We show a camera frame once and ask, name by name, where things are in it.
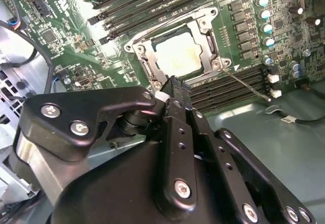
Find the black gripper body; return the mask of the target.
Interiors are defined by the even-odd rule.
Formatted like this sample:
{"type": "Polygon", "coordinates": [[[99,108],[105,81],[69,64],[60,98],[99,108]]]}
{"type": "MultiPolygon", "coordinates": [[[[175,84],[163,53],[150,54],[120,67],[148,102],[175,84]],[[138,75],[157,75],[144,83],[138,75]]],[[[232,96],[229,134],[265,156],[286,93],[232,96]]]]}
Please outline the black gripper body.
{"type": "Polygon", "coordinates": [[[162,140],[145,142],[62,193],[52,223],[226,223],[190,126],[165,118],[162,140]]]}

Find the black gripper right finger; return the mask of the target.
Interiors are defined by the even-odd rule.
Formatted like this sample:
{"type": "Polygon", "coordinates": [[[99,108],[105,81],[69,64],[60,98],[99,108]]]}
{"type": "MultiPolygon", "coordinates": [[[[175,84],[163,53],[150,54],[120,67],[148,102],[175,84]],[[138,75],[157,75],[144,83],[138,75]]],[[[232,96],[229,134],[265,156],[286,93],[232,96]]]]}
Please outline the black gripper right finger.
{"type": "Polygon", "coordinates": [[[226,223],[316,223],[304,204],[235,136],[212,131],[192,106],[190,89],[182,95],[194,136],[210,170],[218,207],[226,223]]]}

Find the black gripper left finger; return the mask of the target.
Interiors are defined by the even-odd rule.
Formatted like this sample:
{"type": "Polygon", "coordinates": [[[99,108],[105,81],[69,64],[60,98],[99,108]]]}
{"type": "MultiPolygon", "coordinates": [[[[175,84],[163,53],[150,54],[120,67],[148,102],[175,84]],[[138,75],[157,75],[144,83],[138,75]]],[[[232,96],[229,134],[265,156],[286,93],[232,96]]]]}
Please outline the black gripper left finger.
{"type": "Polygon", "coordinates": [[[183,83],[170,78],[165,101],[138,86],[36,95],[24,103],[16,155],[55,209],[74,180],[141,143],[161,141],[166,117],[186,122],[183,83]]]}

